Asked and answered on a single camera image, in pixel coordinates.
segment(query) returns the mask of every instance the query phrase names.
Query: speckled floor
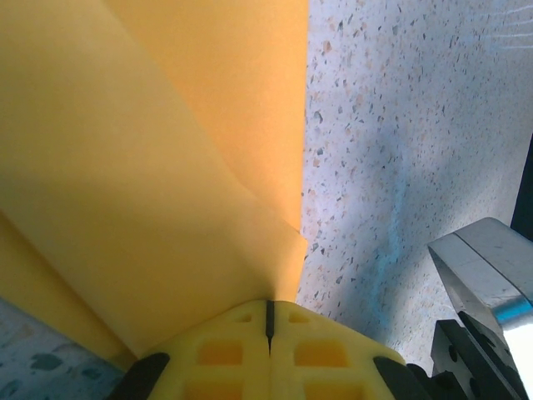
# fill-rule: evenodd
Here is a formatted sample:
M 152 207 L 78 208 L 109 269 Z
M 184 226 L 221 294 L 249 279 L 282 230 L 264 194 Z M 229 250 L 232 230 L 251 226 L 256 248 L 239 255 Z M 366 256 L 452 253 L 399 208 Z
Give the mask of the speckled floor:
M 531 77 L 523 0 L 311 0 L 297 301 L 429 370 L 454 313 L 425 244 L 511 221 Z M 0 399 L 99 399 L 118 377 L 2 302 L 0 321 Z

